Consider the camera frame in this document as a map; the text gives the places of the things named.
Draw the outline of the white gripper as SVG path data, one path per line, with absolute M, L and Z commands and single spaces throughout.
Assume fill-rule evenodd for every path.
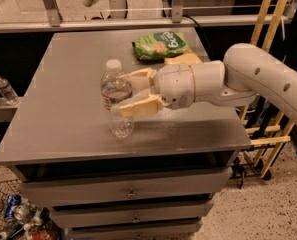
M 158 113 L 165 106 L 176 110 L 187 108 L 194 101 L 194 78 L 187 64 L 167 64 L 156 71 L 144 68 L 121 75 L 135 92 L 149 89 L 155 84 L 156 93 L 135 95 L 111 107 L 111 111 L 122 117 L 146 116 Z

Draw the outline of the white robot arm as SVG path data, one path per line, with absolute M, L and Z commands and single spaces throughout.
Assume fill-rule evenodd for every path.
M 135 93 L 112 106 L 116 114 L 143 116 L 197 102 L 221 107 L 252 103 L 260 95 L 297 125 L 297 72 L 263 49 L 240 43 L 221 61 L 166 64 L 125 75 Z

